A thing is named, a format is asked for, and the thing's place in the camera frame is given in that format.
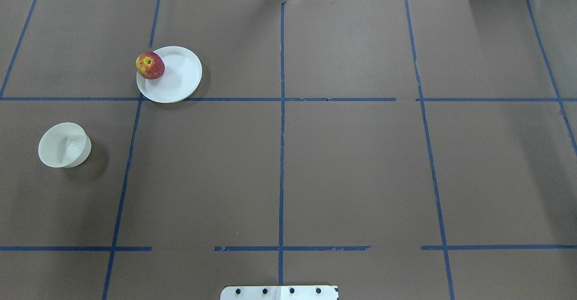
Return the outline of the red yellow apple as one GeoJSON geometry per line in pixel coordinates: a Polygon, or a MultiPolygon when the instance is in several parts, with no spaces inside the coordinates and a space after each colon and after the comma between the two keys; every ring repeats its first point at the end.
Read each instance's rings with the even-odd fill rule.
{"type": "Polygon", "coordinates": [[[165,64],[160,55],[147,51],[140,54],[135,61],[137,72],[145,79],[155,80],[165,73],[165,64]]]}

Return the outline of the brown paper table cover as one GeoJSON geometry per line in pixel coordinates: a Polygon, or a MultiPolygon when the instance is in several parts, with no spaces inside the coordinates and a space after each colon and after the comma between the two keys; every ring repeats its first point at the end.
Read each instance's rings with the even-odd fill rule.
{"type": "Polygon", "coordinates": [[[1,0],[1,298],[278,284],[574,300],[576,0],[1,0]],[[180,102],[136,85],[165,46],[180,102]]]}

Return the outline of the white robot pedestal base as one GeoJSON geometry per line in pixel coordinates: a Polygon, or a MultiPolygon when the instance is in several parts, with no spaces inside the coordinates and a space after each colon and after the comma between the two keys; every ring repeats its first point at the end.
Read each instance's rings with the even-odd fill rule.
{"type": "Polygon", "coordinates": [[[337,286],[229,286],[223,288],[221,300],[338,300],[337,286]]]}

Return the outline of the white round plate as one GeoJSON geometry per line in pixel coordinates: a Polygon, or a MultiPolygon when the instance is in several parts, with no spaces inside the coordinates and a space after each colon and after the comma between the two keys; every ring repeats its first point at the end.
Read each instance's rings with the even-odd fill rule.
{"type": "Polygon", "coordinates": [[[202,78],[202,64],[198,56],[181,46],[165,46],[154,51],[165,64],[165,73],[148,80],[136,74],[138,89],[151,101],[180,102],[194,93],[202,78]]]}

